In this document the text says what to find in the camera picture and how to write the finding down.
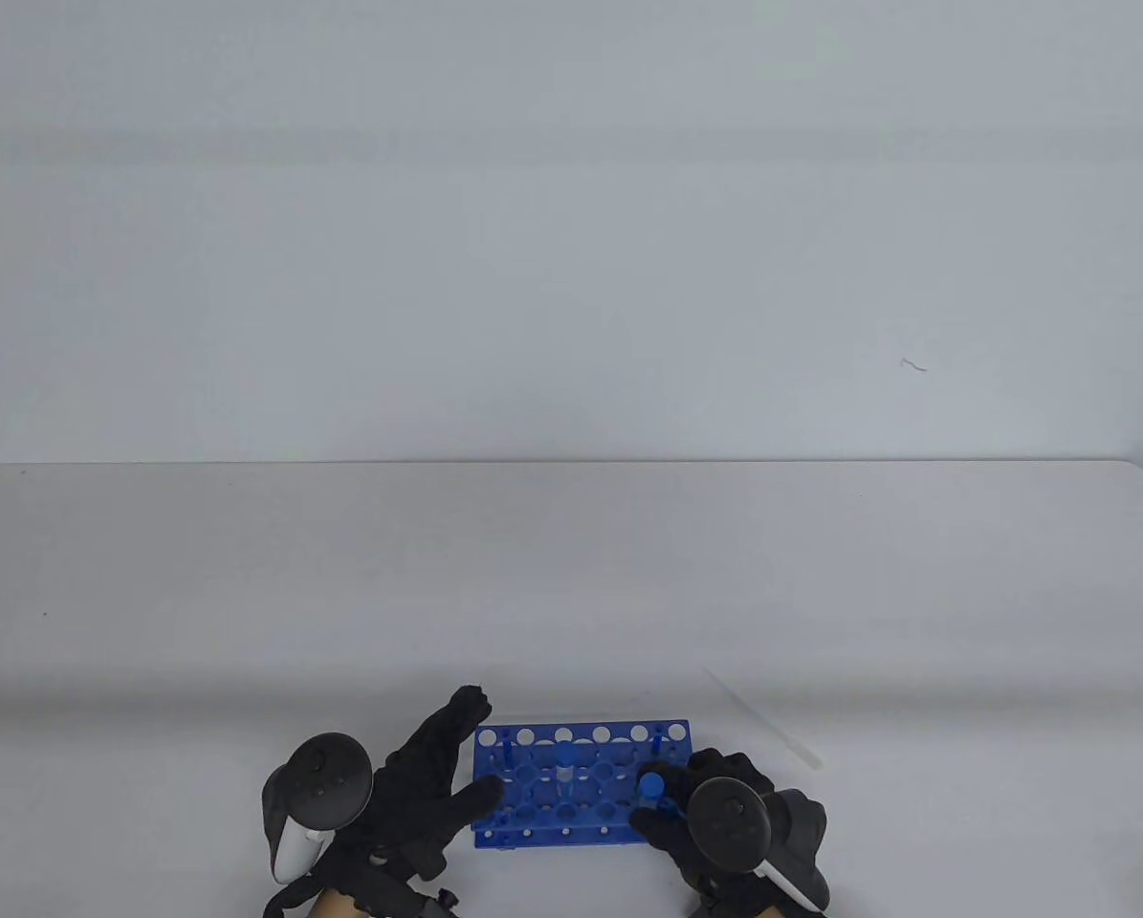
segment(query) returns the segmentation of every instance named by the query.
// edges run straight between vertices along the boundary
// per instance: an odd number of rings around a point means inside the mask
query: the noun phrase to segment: white wall
[[[1143,0],[0,1],[0,462],[942,455],[1143,463]]]

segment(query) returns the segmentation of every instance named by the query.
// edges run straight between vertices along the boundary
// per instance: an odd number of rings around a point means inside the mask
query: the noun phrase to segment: gloved hand
[[[630,817],[631,827],[652,847],[666,852],[672,857],[686,883],[702,896],[702,913],[710,915],[711,918],[756,918],[774,907],[785,918],[815,915],[809,909],[802,909],[786,892],[764,876],[733,873],[721,869],[708,860],[706,854],[690,838],[685,819],[690,796],[698,790],[700,784],[714,777],[737,779],[762,798],[770,817],[773,843],[780,845],[783,856],[793,857],[785,861],[785,864],[797,867],[796,870],[784,867],[789,873],[797,875],[789,876],[789,879],[817,904],[818,912],[825,909],[830,891],[813,864],[825,832],[825,808],[821,804],[808,799],[800,791],[776,792],[770,779],[754,768],[743,752],[725,757],[718,749],[703,749],[689,757],[688,768],[680,768],[671,763],[652,763],[640,769],[640,775],[649,771],[664,780],[665,796],[677,804],[680,812],[636,809]]]
[[[453,793],[453,774],[461,743],[490,717],[490,703],[477,686],[462,686],[427,717],[406,744],[375,771],[371,797],[355,821],[337,830],[312,868],[273,897],[271,912],[294,909],[321,888],[354,900],[376,918],[414,918],[430,902],[413,891],[442,873],[443,848],[470,822],[497,809],[504,783],[496,776],[474,781]]]

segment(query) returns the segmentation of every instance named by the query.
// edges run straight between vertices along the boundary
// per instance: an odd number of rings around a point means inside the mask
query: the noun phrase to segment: finger
[[[753,767],[750,756],[746,756],[745,752],[733,752],[732,756],[725,756],[724,760],[728,764],[733,775],[745,781],[760,797],[776,790],[770,779]]]
[[[784,839],[793,851],[816,852],[825,835],[825,807],[797,788],[774,792],[767,800],[773,838]]]
[[[504,783],[497,775],[479,779],[451,797],[414,804],[406,812],[403,838],[397,844],[425,839],[432,835],[448,835],[478,822],[498,809],[504,795]]]
[[[689,795],[693,795],[698,787],[698,779],[689,771],[668,761],[650,761],[638,771],[637,777],[644,777],[648,773],[655,773],[664,780],[664,796],[677,804],[677,807],[686,809],[689,804]]]
[[[692,769],[696,771],[720,769],[724,767],[724,756],[720,756],[719,749],[708,747],[706,749],[700,749],[694,756],[690,756],[688,765]]]
[[[490,701],[480,686],[462,686],[443,708],[431,713],[405,745],[384,760],[384,766],[405,771],[406,780],[431,795],[448,792],[465,742],[477,726],[490,717]]]
[[[660,813],[658,809],[636,809],[631,814],[630,825],[652,847],[669,854],[681,870],[702,873],[706,859],[689,837],[689,828],[684,819]]]

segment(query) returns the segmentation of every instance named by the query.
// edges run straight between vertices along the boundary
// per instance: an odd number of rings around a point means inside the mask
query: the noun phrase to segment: hand
[[[376,769],[367,808],[337,830],[312,873],[273,897],[274,910],[266,909],[266,915],[294,909],[321,888],[352,897],[357,909],[378,918],[422,913],[431,900],[413,891],[409,879],[418,875],[431,880],[442,873],[448,865],[443,848],[467,823],[497,809],[504,796],[496,776],[453,793],[461,743],[490,710],[480,687],[457,689]]]
[[[821,804],[800,791],[776,792],[770,779],[754,768],[743,752],[725,757],[718,749],[703,749],[689,757],[688,768],[654,763],[641,768],[640,774],[649,771],[664,779],[665,796],[677,804],[679,813],[637,809],[631,814],[631,827],[652,847],[672,857],[686,883],[702,896],[706,915],[712,918],[754,918],[772,907],[780,909],[785,918],[815,913],[799,905],[793,896],[766,876],[721,869],[708,860],[690,838],[685,819],[690,796],[700,784],[716,777],[737,779],[762,798],[770,819],[773,856],[780,856],[780,867],[786,871],[785,878],[797,884],[798,892],[816,905],[816,911],[825,909],[830,889],[813,865],[825,832],[825,808]]]

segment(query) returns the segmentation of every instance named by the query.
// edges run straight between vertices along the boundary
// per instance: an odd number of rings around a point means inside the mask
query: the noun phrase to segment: vr controller
[[[766,876],[806,912],[821,913],[830,892],[813,856],[825,829],[824,814],[804,792],[772,796],[789,809],[785,839],[774,838],[768,800],[748,783],[724,776],[706,780],[689,796],[689,836],[708,861],[730,873]]]
[[[358,740],[321,734],[296,749],[261,790],[273,878],[287,884],[306,875],[370,797],[371,760]]]

